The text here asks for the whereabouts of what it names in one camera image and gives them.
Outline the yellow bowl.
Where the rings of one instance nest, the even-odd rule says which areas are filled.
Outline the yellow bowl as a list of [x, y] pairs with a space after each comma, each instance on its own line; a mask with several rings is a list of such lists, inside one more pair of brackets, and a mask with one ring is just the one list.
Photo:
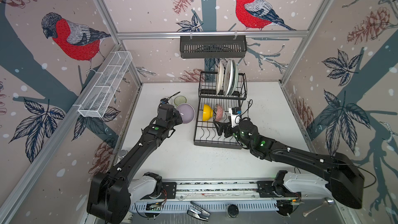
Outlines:
[[203, 120], [203, 121], [209, 121], [209, 120], [211, 120], [211, 118], [213, 117], [213, 114], [214, 114], [213, 109], [212, 109], [209, 105], [204, 104], [204, 106], [203, 106], [202, 120]]

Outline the lilac ceramic bowl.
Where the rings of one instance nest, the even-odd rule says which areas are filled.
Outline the lilac ceramic bowl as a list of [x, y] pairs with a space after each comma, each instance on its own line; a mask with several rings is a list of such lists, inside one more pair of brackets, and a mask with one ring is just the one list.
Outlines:
[[188, 124], [195, 118], [195, 110], [193, 106], [188, 103], [178, 105], [177, 110], [180, 113], [183, 124]]

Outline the cream white plate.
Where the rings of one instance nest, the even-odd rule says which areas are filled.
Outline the cream white plate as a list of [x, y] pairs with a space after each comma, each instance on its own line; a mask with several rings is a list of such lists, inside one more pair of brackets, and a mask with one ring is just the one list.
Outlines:
[[218, 95], [222, 89], [223, 80], [224, 80], [224, 66], [222, 62], [220, 62], [217, 74], [216, 95]]

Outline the green glass tumbler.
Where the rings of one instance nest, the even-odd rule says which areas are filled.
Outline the green glass tumbler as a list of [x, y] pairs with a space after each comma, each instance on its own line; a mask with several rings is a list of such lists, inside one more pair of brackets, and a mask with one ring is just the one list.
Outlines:
[[183, 96], [183, 95], [178, 95], [178, 96], [176, 96], [176, 97], [174, 98], [174, 104], [175, 104], [176, 106], [179, 106], [179, 105], [185, 104], [185, 103], [187, 103], [187, 99], [186, 99], [186, 97]]

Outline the red patterned bowl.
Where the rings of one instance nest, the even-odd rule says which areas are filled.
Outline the red patterned bowl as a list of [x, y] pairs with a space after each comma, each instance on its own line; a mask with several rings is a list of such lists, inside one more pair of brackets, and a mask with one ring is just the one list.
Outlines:
[[220, 122], [224, 118], [224, 109], [220, 104], [216, 104], [214, 107], [214, 121]]

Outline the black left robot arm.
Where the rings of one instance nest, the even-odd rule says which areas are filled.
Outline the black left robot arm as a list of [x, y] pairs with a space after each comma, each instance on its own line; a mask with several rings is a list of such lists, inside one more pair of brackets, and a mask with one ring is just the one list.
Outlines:
[[142, 130], [136, 145], [113, 168], [97, 173], [90, 186], [87, 212], [111, 224], [119, 224], [128, 213], [132, 203], [147, 195], [158, 196], [162, 177], [146, 173], [140, 180], [132, 181], [144, 161], [166, 138], [182, 124], [179, 111], [170, 104], [158, 107], [158, 115]]

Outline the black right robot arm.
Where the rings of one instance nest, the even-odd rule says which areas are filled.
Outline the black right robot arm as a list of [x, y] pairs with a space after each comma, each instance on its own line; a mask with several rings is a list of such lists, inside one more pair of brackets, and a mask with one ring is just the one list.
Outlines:
[[326, 181], [326, 189], [339, 203], [353, 209], [362, 208], [365, 178], [345, 154], [337, 152], [329, 156], [292, 148], [260, 135], [258, 127], [249, 119], [240, 121], [235, 127], [232, 122], [216, 121], [214, 124], [219, 135], [234, 137], [253, 156], [288, 164], [319, 176]]

